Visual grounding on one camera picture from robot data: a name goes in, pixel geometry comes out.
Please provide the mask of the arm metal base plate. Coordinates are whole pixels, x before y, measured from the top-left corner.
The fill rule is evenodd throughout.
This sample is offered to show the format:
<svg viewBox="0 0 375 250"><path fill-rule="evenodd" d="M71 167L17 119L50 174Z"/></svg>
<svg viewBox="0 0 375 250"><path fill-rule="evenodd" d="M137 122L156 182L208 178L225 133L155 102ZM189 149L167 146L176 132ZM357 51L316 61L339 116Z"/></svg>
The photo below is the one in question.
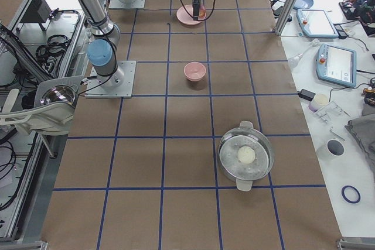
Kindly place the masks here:
<svg viewBox="0 0 375 250"><path fill-rule="evenodd" d="M145 0L111 0L109 9L144 9Z"/></svg>
<svg viewBox="0 0 375 250"><path fill-rule="evenodd" d="M117 61L117 71L106 82L107 77L98 76L96 69L92 67L91 76L95 79L88 80L87 91L84 93L87 98L131 98L134 85L136 61Z"/></svg>

